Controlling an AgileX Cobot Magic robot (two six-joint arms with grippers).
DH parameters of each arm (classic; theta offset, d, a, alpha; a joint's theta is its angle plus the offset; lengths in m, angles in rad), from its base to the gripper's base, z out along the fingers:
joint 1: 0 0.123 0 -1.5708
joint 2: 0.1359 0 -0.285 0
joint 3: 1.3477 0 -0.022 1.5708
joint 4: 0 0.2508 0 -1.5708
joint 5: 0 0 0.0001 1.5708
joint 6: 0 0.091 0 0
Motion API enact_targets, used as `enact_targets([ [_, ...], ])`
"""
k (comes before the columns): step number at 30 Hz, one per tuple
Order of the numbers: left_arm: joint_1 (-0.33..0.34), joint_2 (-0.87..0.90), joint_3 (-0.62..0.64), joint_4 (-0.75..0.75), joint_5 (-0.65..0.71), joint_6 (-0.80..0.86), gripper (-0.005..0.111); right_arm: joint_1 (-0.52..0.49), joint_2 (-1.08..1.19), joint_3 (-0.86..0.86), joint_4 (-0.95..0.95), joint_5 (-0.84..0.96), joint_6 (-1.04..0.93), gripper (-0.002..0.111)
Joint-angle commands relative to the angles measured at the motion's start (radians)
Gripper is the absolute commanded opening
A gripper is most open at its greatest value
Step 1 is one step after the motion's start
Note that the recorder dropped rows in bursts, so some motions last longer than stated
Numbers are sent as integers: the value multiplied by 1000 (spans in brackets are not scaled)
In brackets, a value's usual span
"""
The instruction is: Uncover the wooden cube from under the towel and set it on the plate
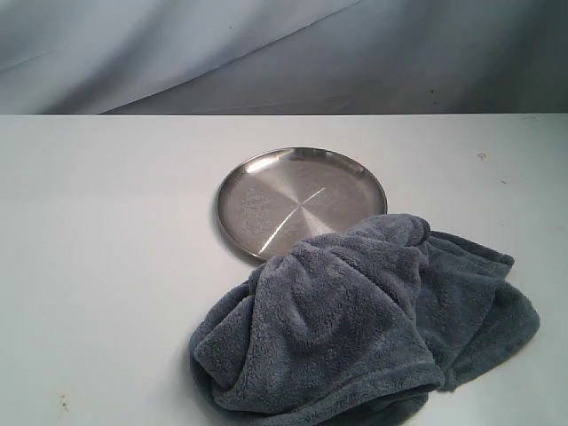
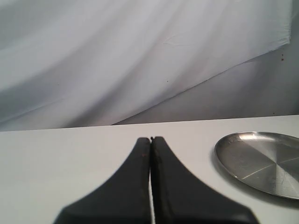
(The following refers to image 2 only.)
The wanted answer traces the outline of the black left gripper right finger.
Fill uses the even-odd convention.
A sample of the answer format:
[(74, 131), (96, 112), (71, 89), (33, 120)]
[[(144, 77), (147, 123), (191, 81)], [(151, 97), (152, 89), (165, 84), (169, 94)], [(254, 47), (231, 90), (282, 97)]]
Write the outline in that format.
[(253, 212), (191, 173), (163, 137), (151, 139), (150, 178), (157, 224), (256, 224)]

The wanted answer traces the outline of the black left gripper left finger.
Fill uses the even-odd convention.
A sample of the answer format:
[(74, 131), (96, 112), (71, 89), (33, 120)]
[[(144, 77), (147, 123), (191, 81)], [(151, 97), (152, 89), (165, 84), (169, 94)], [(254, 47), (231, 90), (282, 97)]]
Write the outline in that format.
[(150, 224), (150, 140), (138, 138), (118, 170), (100, 187), (64, 207), (56, 224)]

